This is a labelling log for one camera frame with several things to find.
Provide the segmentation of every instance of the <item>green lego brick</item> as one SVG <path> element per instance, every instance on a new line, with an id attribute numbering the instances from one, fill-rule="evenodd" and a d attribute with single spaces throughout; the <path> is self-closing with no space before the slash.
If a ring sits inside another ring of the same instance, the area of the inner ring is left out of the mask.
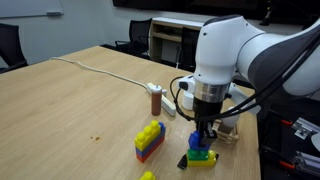
<path id="1" fill-rule="evenodd" d="M 160 131 L 159 122 L 156 120 L 151 121 L 151 124 L 146 126 L 143 132 L 139 132 L 134 139 L 136 148 L 143 151 L 160 134 Z"/>
<path id="2" fill-rule="evenodd" d="M 190 161 L 206 161 L 206 160 L 208 160 L 208 151 L 188 149 L 187 154 L 188 154 Z"/>
<path id="3" fill-rule="evenodd" d="M 214 166 L 217 162 L 216 153 L 212 150 L 208 151 L 208 160 L 206 161 L 192 161 L 188 157 L 187 153 L 187 166 L 188 167 L 208 167 Z"/>

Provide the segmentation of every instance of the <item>whiteboard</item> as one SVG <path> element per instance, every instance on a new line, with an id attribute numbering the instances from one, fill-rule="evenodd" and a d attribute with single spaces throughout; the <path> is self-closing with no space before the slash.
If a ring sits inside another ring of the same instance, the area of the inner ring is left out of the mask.
<path id="1" fill-rule="evenodd" d="M 0 0 L 0 18 L 62 14 L 60 0 Z"/>

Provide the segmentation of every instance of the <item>brown cylinder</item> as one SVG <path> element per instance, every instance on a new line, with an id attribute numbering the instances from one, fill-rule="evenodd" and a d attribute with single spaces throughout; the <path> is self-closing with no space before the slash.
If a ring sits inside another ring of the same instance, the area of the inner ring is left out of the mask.
<path id="1" fill-rule="evenodd" d="M 154 116 L 159 116 L 161 113 L 161 97 L 161 86 L 155 85 L 151 91 L 151 114 Z"/>

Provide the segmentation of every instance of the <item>yellow lego brick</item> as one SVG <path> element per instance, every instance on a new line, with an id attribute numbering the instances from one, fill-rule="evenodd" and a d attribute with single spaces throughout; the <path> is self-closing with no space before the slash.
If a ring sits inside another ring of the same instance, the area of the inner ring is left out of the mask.
<path id="1" fill-rule="evenodd" d="M 143 151 L 159 134 L 161 127 L 159 122 L 152 120 L 149 126 L 146 126 L 143 132 L 139 132 L 137 137 L 134 139 L 136 148 Z"/>
<path id="2" fill-rule="evenodd" d="M 140 180 L 156 180 L 156 177 L 153 175 L 151 171 L 146 171 Z"/>
<path id="3" fill-rule="evenodd" d="M 208 151 L 208 160 L 207 161 L 192 161 L 192 160 L 189 160 L 189 157 L 188 157 L 188 154 L 187 154 L 187 166 L 188 167 L 195 167 L 195 166 L 198 166 L 198 167 L 201 167 L 201 166 L 214 166 L 216 164 L 216 153 L 212 150 L 209 150 Z"/>

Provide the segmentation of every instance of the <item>robotic arm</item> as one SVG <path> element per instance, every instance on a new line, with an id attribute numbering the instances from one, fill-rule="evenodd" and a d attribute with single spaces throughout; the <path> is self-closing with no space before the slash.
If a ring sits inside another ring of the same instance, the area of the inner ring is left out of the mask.
<path id="1" fill-rule="evenodd" d="M 234 116 L 263 100 L 299 98 L 320 89 L 320 20 L 308 29 L 285 36 L 269 34 L 250 25 L 242 16 L 211 19 L 201 28 L 196 70 L 178 81 L 178 87 L 194 95 L 194 120 L 199 146 L 212 144 L 215 119 Z M 255 88 L 256 94 L 221 113 L 236 74 Z M 259 102 L 247 106 L 259 97 Z"/>

